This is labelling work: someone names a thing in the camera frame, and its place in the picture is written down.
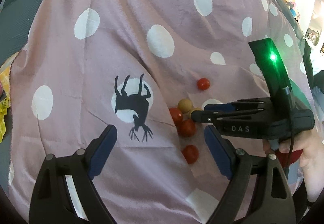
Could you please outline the right hand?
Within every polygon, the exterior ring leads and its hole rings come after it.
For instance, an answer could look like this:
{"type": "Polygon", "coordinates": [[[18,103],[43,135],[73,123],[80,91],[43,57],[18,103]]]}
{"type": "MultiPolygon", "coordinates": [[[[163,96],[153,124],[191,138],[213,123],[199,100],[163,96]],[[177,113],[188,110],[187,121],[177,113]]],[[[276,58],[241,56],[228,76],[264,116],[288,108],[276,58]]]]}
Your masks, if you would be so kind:
{"type": "Polygon", "coordinates": [[[303,131],[294,138],[293,151],[302,150],[300,167],[308,201],[314,203],[323,190],[323,142],[316,131],[303,131]]]}

